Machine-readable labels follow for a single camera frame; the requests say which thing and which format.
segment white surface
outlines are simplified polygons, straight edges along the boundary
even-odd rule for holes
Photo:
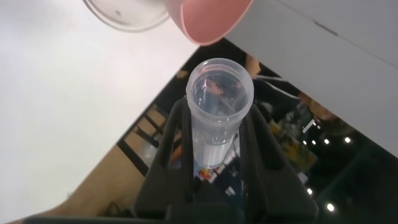
[[[397,0],[281,0],[398,68]]]
[[[82,1],[1,1],[0,223],[63,202],[196,48],[170,19],[132,34]]]
[[[228,39],[398,156],[393,66],[275,0],[254,1]]]

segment black holder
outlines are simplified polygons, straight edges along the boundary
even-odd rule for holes
[[[182,125],[182,166],[176,170],[168,168],[168,163],[179,123]],[[318,207],[255,105],[243,119],[239,137],[245,222],[313,222],[318,215]],[[231,217],[234,217],[234,222],[240,222],[237,210],[232,205],[214,206],[195,201],[191,113],[187,100],[179,100],[167,121],[158,152],[132,208],[133,214],[139,218],[166,218],[169,221],[181,221],[183,216],[183,220],[188,221],[189,213],[195,217],[192,221],[201,217],[200,221],[215,222],[218,217],[217,220],[223,223],[231,221]],[[226,220],[219,219],[222,214]]]

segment ceiling light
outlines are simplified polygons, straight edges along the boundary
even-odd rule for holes
[[[328,210],[331,211],[331,212],[335,210],[335,207],[334,207],[332,204],[330,204],[330,203],[329,203],[326,207],[327,207]]]

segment pink cup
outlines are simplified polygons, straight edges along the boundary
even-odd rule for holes
[[[226,36],[242,19],[252,0],[164,0],[170,17],[198,45]]]

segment white table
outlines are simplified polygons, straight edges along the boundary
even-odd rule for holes
[[[78,0],[0,2],[0,223],[67,198],[197,49]]]

